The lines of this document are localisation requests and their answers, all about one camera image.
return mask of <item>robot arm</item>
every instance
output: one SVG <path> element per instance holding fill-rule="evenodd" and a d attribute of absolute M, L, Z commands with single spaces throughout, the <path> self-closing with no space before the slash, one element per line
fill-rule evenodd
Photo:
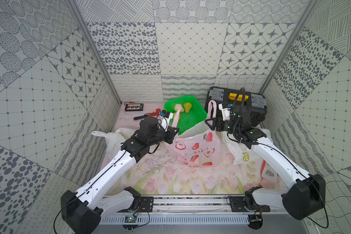
<path fill-rule="evenodd" d="M 237 100 L 240 94 L 242 97 L 248 94 L 247 102 L 243 99 Z M 251 102 L 255 102 L 253 96 L 257 97 L 256 94 L 246 93 L 245 89 L 241 88 L 234 103 L 219 104 L 222 118 L 206 119 L 205 122 L 212 130 L 226 131 L 234 137 L 230 140 L 243 143 L 256 152 L 279 174 L 289 188 L 286 193 L 260 187 L 249 189 L 245 192 L 244 198 L 245 206 L 249 210 L 257 210 L 260 205 L 268 205 L 286 209 L 295 219 L 303 219 L 324 208 L 325 180 L 320 175 L 311 175 L 298 166 L 274 146 L 260 129 L 252 128 L 252 122 L 258 122 L 251 113 Z"/>
<path fill-rule="evenodd" d="M 121 150 L 103 170 L 75 192 L 68 190 L 61 196 L 62 219 L 73 231 L 77 234 L 90 234 L 101 218 L 120 210 L 138 208 L 140 194 L 132 187 L 127 187 L 112 197 L 103 199 L 103 196 L 127 170 L 150 153 L 150 146 L 159 145 L 163 141 L 169 144 L 173 142 L 179 129 L 169 127 L 172 117 L 173 113 L 165 110 L 160 113 L 160 119 L 145 117 L 140 122 L 140 129 L 122 144 Z"/>

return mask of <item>green plastic basket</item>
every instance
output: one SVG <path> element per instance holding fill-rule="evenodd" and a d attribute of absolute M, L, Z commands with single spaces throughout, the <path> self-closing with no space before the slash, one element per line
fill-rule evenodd
<path fill-rule="evenodd" d="M 167 101 L 164 104 L 164 109 L 169 112 L 175 113 L 176 111 L 173 109 L 174 106 L 176 104 L 183 105 L 186 102 L 190 102 L 192 104 L 192 108 L 188 113 L 180 113 L 181 118 L 178 120 L 177 124 L 177 128 L 179 128 L 178 135 L 181 135 L 187 129 L 194 127 L 197 123 L 204 121 L 207 117 L 207 113 L 204 110 L 204 108 L 200 105 L 196 97 L 192 95 L 186 95 Z"/>

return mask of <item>pink printed plastic bag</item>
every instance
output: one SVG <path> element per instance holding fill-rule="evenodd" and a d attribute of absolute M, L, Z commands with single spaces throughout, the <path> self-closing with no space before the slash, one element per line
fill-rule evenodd
<path fill-rule="evenodd" d="M 211 113 L 212 106 L 213 115 L 207 116 L 207 119 L 216 117 L 217 105 L 213 100 L 208 104 L 208 115 Z M 174 116 L 172 127 L 177 126 L 178 119 L 179 111 Z M 165 146 L 171 153 L 177 155 L 177 159 L 188 166 L 217 166 L 220 163 L 220 138 L 204 121 L 176 136 L 173 144 L 165 144 Z"/>

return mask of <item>metal frame edge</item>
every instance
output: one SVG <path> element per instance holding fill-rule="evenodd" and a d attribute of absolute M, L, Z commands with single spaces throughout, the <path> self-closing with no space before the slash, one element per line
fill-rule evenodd
<path fill-rule="evenodd" d="M 107 72 L 107 69 L 104 66 L 104 63 L 103 63 L 103 61 L 100 57 L 100 54 L 98 52 L 98 49 L 96 47 L 96 44 L 95 44 L 94 40 L 92 39 L 91 34 L 86 26 L 86 22 L 84 21 L 84 19 L 82 17 L 82 13 L 79 11 L 78 4 L 75 2 L 75 0 L 66 0 L 66 2 L 69 6 L 70 11 L 72 12 L 72 14 L 74 16 L 75 22 L 78 24 L 79 29 L 83 31 L 83 34 L 85 35 L 86 40 L 90 44 L 91 49 L 93 51 L 92 54 L 94 54 L 100 70 L 104 73 L 105 78 L 108 80 L 108 84 L 109 84 L 114 96 L 116 97 L 118 104 L 121 105 L 122 101 L 121 101 L 120 97 L 118 96 L 116 89 L 114 88 L 113 82 L 110 79 L 110 76 Z"/>
<path fill-rule="evenodd" d="M 300 19 L 296 23 L 296 26 L 294 27 L 293 33 L 290 35 L 290 38 L 287 40 L 280 56 L 278 57 L 276 63 L 274 64 L 272 70 L 269 72 L 267 79 L 264 81 L 264 84 L 260 88 L 259 94 L 263 94 L 265 89 L 267 88 L 269 82 L 272 80 L 272 78 L 275 76 L 277 70 L 280 68 L 281 64 L 283 63 L 284 59 L 290 52 L 291 47 L 293 46 L 294 42 L 299 36 L 299 33 L 303 30 L 305 23 L 309 19 L 309 16 L 312 14 L 316 3 L 318 0 L 309 0 L 303 14 L 301 15 Z"/>

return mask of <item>pink bag handle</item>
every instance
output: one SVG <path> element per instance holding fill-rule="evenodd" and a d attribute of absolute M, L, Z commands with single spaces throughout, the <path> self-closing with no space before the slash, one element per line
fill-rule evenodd
<path fill-rule="evenodd" d="M 217 113 L 217 104 L 214 100 L 210 100 L 208 103 L 208 113 L 207 113 L 206 119 L 211 119 L 211 118 L 216 117 L 216 113 Z M 172 124 L 172 127 L 174 127 L 174 128 L 177 127 L 178 120 L 179 120 L 179 114 L 180 114 L 180 110 L 178 110 L 174 114 L 173 124 Z"/>

